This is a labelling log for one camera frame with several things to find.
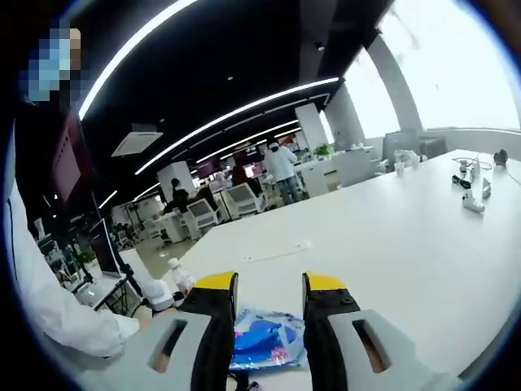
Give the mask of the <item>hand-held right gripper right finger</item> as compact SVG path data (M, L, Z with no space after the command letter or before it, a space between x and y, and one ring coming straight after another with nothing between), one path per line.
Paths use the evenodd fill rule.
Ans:
M334 276L302 275L304 347L315 390L459 390L455 375L420 361L415 343L359 307Z

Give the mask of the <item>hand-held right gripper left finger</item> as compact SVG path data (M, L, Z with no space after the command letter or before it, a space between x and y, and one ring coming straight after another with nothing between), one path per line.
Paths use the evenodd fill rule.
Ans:
M224 390L234 350L234 271L197 281L178 310L156 315L124 353L85 372L87 390Z

